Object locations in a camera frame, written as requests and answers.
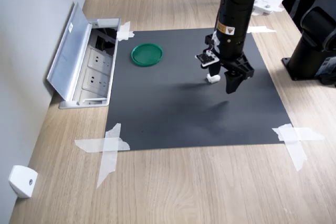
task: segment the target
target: electrical socket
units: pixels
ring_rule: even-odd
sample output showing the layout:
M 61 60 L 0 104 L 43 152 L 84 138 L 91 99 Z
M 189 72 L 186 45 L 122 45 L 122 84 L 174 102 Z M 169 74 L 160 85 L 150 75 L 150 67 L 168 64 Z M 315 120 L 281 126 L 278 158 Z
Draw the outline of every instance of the electrical socket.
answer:
M 107 97 L 109 89 L 109 77 L 96 70 L 88 68 L 86 70 L 83 82 L 83 89 L 95 94 Z
M 88 66 L 109 76 L 112 68 L 112 57 L 105 52 L 92 48 Z

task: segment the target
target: warning label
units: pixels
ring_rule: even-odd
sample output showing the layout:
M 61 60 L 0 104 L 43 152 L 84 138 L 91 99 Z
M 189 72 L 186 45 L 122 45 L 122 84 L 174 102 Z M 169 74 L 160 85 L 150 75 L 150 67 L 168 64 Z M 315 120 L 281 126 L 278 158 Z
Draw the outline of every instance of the warning label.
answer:
M 315 77 L 321 74 L 331 74 L 336 67 L 336 56 L 324 60 L 320 69 L 316 72 Z
M 226 27 L 226 34 L 233 35 L 235 34 L 235 28 L 234 27 Z
M 227 35 L 234 35 L 235 34 L 235 28 L 230 26 L 225 26 L 221 22 L 217 22 L 217 30 L 219 30 L 222 34 Z

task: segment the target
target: white tape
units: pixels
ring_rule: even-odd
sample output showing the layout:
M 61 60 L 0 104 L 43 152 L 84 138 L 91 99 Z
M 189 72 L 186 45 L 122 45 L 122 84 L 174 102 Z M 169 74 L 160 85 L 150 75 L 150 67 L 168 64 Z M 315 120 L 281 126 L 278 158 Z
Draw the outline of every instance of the white tape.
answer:
M 121 124 L 105 132 L 105 138 L 75 140 L 75 144 L 87 153 L 103 152 L 100 161 L 97 189 L 104 179 L 116 170 L 118 151 L 129 151 L 130 146 L 120 136 Z
M 273 131 L 278 134 L 279 141 L 284 141 L 297 171 L 301 170 L 303 162 L 308 160 L 300 141 L 325 139 L 323 135 L 314 132 L 311 128 L 295 128 L 291 124 L 285 124 Z
M 119 31 L 117 32 L 118 41 L 128 40 L 129 38 L 134 37 L 134 33 L 133 31 L 130 31 L 130 27 L 131 27 L 130 21 L 120 26 Z
M 219 53 L 219 39 L 217 38 L 217 30 L 214 31 L 214 33 L 212 34 L 212 40 L 214 41 L 214 48 L 215 48 L 215 51 L 217 53 Z
M 276 33 L 277 31 L 268 29 L 266 26 L 249 26 L 247 33 Z
M 119 137 L 110 137 L 110 138 L 94 138 L 94 139 L 83 139 L 75 140 L 75 144 L 87 153 L 96 153 L 102 152 L 104 148 L 104 142 L 108 143 L 109 147 L 106 147 L 105 151 L 129 151 L 130 146 L 128 143 L 124 142 Z M 109 143 L 117 142 L 118 145 L 114 144 L 113 146 Z

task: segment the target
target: open metal cover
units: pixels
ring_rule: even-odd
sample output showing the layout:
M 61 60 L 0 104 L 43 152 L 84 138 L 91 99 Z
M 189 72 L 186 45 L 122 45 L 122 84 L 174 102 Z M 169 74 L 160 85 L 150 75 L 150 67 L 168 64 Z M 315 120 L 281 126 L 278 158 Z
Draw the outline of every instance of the open metal cover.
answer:
M 65 101 L 72 100 L 92 25 L 75 3 L 47 80 Z

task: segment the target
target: small white object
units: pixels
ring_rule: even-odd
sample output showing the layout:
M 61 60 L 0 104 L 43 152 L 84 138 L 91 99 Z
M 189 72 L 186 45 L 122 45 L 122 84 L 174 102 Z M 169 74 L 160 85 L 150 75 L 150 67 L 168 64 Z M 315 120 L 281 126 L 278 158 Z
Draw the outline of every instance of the small white object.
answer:
M 211 83 L 211 84 L 214 84 L 216 82 L 219 82 L 220 81 L 220 75 L 215 75 L 215 76 L 210 76 L 210 74 L 208 73 L 206 75 L 206 79 Z
M 69 33 L 72 31 L 73 26 L 74 26 L 74 25 L 70 22 L 70 25 L 69 25 Z
M 9 176 L 9 184 L 19 198 L 30 198 L 33 194 L 37 172 L 22 165 L 14 165 Z

